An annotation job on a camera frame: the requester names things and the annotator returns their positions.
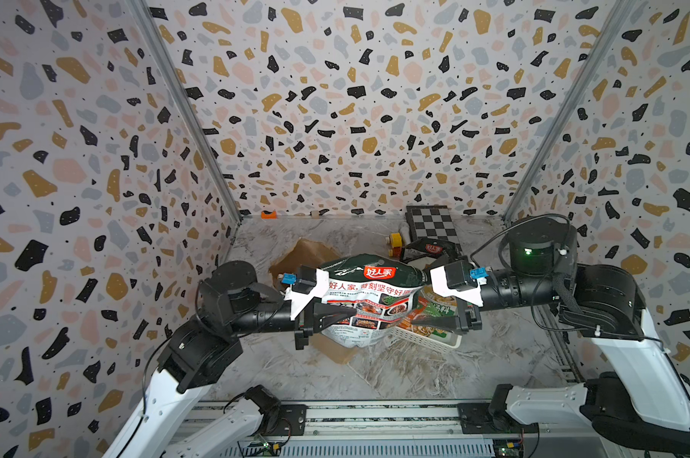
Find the white plastic basket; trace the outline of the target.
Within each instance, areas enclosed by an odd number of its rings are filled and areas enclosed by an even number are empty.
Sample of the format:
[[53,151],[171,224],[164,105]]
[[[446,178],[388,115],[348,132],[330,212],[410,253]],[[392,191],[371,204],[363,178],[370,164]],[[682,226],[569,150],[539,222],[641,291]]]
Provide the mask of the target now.
[[408,324],[408,326],[404,324],[396,326],[393,329],[393,334],[398,339],[439,353],[449,353],[458,349],[463,339],[460,335],[441,330],[424,335],[423,333],[415,332],[411,324]]

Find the brown paper bag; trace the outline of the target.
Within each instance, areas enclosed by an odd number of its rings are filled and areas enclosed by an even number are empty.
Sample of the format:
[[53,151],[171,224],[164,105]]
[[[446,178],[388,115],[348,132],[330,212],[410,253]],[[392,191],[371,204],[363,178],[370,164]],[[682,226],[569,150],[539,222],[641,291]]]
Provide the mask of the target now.
[[[314,293],[319,285],[325,284],[318,281],[316,269],[324,263],[338,259],[340,259],[339,253],[326,244],[299,239],[286,255],[269,268],[272,285],[280,291],[286,291],[290,285],[282,284],[281,281],[286,274],[293,274],[297,278],[293,284],[296,291],[301,289],[302,295]],[[321,333],[314,334],[310,338],[310,343],[336,364],[347,364],[358,353],[356,347],[343,347]]]

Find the black purple condiment packet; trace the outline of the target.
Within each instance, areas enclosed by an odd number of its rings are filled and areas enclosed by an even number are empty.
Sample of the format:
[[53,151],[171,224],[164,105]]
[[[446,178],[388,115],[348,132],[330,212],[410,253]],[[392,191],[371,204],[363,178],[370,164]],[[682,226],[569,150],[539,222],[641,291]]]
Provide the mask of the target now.
[[463,255],[461,245],[450,240],[422,238],[407,244],[398,259],[417,269],[429,269],[433,263],[451,263]]

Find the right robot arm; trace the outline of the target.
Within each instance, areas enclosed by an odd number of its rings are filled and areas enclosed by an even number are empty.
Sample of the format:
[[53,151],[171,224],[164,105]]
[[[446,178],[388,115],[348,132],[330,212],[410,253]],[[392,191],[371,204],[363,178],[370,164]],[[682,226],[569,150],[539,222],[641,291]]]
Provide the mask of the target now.
[[499,385],[486,413],[493,427],[591,427],[624,448],[690,457],[690,380],[673,364],[635,278],[614,265],[580,263],[577,236],[568,217],[545,214],[494,237],[500,269],[480,266],[473,255],[441,257],[428,282],[457,311],[418,325],[463,335],[488,311],[551,306],[554,332],[579,333],[609,370],[562,389]]

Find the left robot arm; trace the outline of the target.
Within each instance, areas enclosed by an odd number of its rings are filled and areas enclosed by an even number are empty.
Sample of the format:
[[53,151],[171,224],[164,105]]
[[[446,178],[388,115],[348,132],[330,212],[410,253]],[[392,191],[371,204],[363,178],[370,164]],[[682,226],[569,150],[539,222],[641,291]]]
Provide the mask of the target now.
[[356,309],[326,303],[327,272],[303,267],[280,292],[257,280],[247,261],[229,261],[200,282],[194,316],[163,341],[145,370],[142,399],[106,451],[108,457],[220,457],[248,437],[265,436],[293,425],[268,389],[247,389],[218,419],[189,437],[173,436],[198,402],[242,355],[242,340],[253,334],[286,333],[297,349]]

